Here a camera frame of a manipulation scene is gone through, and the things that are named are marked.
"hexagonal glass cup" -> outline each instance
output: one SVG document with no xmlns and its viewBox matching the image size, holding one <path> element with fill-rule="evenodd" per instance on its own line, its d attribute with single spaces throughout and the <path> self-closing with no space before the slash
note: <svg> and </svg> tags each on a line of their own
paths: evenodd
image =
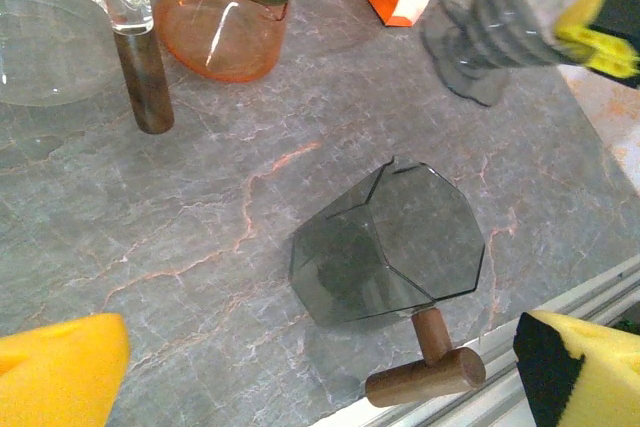
<svg viewBox="0 0 640 427">
<path fill-rule="evenodd" d="M 296 230 L 289 277 L 319 325 L 410 315 L 473 292 L 484 250 L 464 195 L 394 158 Z"/>
</svg>

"orange glass pitcher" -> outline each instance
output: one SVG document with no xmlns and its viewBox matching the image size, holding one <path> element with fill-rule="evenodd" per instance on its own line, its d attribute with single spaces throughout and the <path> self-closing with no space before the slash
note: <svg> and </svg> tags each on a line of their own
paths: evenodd
<svg viewBox="0 0 640 427">
<path fill-rule="evenodd" d="M 273 69 L 290 0 L 158 0 L 155 20 L 167 49 L 211 79 L 247 82 Z"/>
</svg>

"wooden peg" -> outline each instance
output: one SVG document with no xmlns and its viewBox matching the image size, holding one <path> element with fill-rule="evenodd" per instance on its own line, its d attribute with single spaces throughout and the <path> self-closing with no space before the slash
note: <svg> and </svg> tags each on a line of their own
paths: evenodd
<svg viewBox="0 0 640 427">
<path fill-rule="evenodd" d="M 466 392 L 484 383 L 482 359 L 467 347 L 453 349 L 438 309 L 414 314 L 412 321 L 424 359 L 371 375 L 365 383 L 369 402 L 389 407 Z"/>
</svg>

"yellow sponge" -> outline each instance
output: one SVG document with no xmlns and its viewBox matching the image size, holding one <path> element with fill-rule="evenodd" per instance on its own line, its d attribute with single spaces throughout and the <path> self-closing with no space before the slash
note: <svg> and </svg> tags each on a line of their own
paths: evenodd
<svg viewBox="0 0 640 427">
<path fill-rule="evenodd" d="M 640 426 L 640 336 L 533 311 L 514 350 L 538 427 Z"/>
<path fill-rule="evenodd" d="M 0 338 L 0 425 L 103 427 L 128 360 L 117 314 Z"/>
</svg>

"gray marble countertop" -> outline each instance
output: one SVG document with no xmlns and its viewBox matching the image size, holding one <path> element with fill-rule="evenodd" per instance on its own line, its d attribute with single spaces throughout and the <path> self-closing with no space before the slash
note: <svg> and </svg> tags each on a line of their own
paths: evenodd
<svg viewBox="0 0 640 427">
<path fill-rule="evenodd" d="M 456 343 L 640 252 L 640 199 L 555 69 L 480 108 L 365 0 L 295 0 L 261 81 L 165 66 L 176 124 L 157 137 L 123 83 L 1 106 L 0 335 L 122 313 L 111 427 L 306 425 L 415 360 L 410 322 L 322 330 L 287 281 L 295 228 L 394 154 L 454 182 L 487 240 L 477 292 L 442 304 Z"/>
</svg>

